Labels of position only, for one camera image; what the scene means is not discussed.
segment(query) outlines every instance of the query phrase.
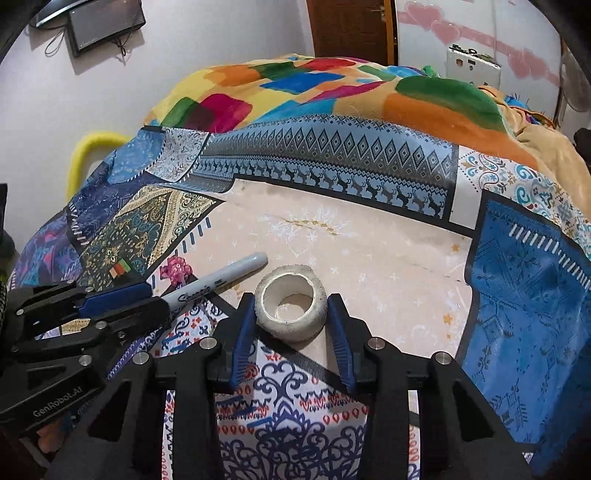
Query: patchwork blanket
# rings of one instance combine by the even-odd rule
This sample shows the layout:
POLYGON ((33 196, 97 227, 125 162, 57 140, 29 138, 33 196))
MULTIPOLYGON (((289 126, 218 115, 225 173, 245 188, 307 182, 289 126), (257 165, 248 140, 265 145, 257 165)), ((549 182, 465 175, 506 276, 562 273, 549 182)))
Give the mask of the patchwork blanket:
MULTIPOLYGON (((582 172, 576 152, 556 149, 556 168, 535 135, 520 141, 530 126, 561 138, 541 122, 499 92, 406 67, 289 56, 204 69, 33 236, 11 287, 100 290, 124 260, 160 295, 176 287, 172 257, 191 281, 268 254, 262 272, 134 342, 114 375, 139 350, 172 355, 210 335, 273 268, 307 264, 374 335, 454 355, 542 473, 589 414, 591 190, 565 168, 582 172)), ((291 346, 262 333, 249 361, 216 399, 227 477, 354 478, 368 406, 344 393, 324 333, 291 346)), ((169 392, 163 478, 173 415, 169 392)))

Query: brown door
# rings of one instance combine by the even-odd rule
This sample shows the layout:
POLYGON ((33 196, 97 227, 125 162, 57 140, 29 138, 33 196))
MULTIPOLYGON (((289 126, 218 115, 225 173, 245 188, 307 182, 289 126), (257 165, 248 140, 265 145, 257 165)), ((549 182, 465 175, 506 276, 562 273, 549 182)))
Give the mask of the brown door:
POLYGON ((386 32, 388 14, 389 27, 393 21, 390 0, 386 6, 384 0, 307 2, 317 57, 354 57, 382 65, 393 63, 386 32))

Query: sharpie marker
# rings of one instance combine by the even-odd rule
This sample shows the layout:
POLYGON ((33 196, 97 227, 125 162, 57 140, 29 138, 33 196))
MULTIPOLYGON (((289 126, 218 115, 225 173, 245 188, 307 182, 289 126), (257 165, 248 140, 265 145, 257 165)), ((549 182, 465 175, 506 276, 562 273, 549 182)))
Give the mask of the sharpie marker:
POLYGON ((214 273, 205 275, 189 285, 162 297, 168 303, 172 318, 177 317, 192 306, 192 302, 207 295, 209 292, 233 282, 249 273, 264 267, 267 264, 267 254, 257 252, 248 257, 241 258, 237 262, 226 265, 214 273))

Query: heart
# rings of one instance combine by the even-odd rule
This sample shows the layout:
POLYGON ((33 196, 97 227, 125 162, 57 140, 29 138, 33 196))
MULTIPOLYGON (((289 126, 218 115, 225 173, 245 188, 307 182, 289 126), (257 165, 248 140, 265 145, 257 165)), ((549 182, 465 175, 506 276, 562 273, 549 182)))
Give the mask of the heart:
POLYGON ((532 52, 531 50, 527 50, 527 48, 524 48, 523 58, 525 62, 529 65, 531 70, 531 76, 535 80, 538 80, 546 75, 546 72, 548 71, 548 66, 546 65, 546 62, 543 59, 536 57, 534 55, 534 52, 532 52))
POLYGON ((443 12, 435 5, 425 6, 419 2, 406 4, 406 11, 425 31, 431 28, 431 24, 443 18, 443 12))
POLYGON ((460 27, 445 20, 435 20, 431 24, 431 30, 445 45, 458 41, 462 36, 460 27))
POLYGON ((514 51, 509 53, 509 67, 519 79, 524 79, 530 74, 530 66, 525 61, 522 51, 514 51))

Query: white tape roll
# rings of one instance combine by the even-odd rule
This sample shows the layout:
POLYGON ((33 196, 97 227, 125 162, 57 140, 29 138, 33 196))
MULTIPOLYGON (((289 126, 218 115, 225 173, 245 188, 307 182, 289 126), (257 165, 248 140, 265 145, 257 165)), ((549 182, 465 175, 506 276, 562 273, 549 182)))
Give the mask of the white tape roll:
POLYGON ((322 330, 326 322, 326 292, 307 265, 285 265, 273 270, 258 284, 255 311, 259 325, 274 337, 301 342, 322 330), (279 318, 277 310, 281 302, 295 294, 310 297, 310 307, 296 319, 279 318))

